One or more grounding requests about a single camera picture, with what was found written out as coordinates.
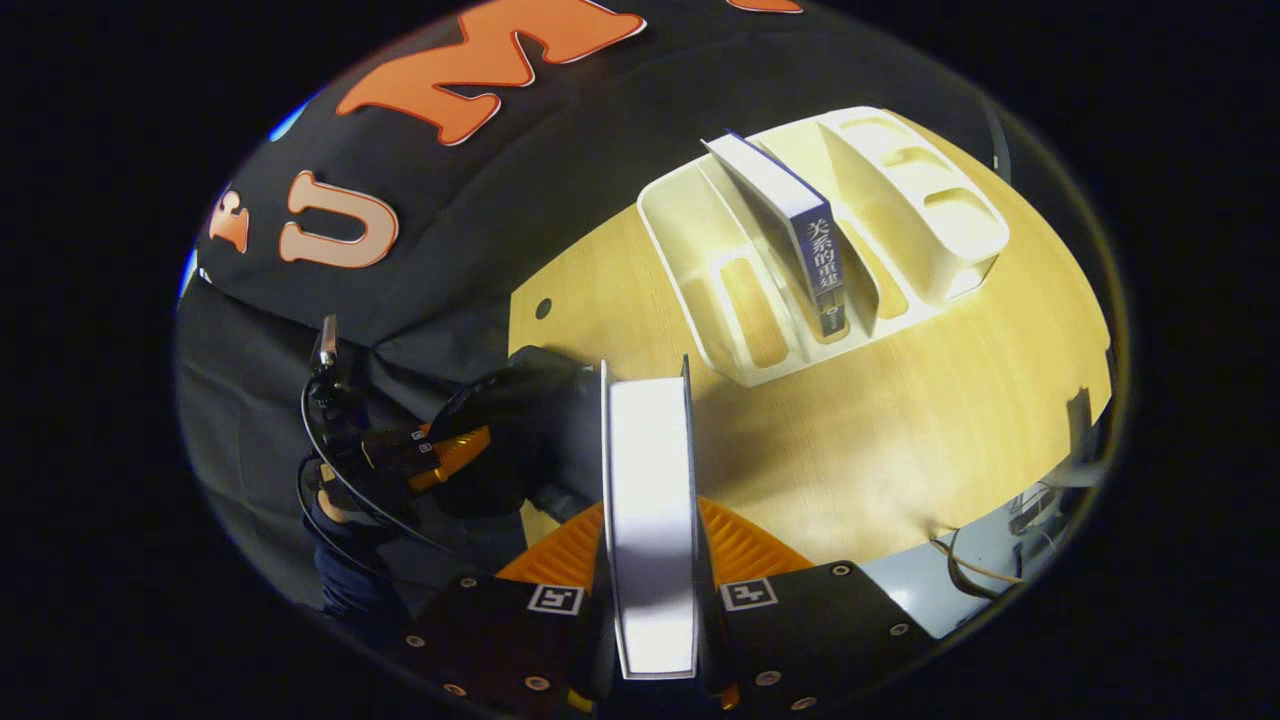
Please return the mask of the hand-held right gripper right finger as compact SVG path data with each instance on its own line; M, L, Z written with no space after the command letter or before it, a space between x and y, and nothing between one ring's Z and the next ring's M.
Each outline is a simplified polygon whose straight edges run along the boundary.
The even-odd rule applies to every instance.
M703 662L722 714L818 714L922 665L934 637L855 562L817 564L698 501Z

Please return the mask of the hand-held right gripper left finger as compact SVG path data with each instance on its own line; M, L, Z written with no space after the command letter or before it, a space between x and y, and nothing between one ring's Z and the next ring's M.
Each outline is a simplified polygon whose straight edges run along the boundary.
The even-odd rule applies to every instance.
M604 512L594 503L492 577L457 577L396 639L396 665L480 716L590 716Z

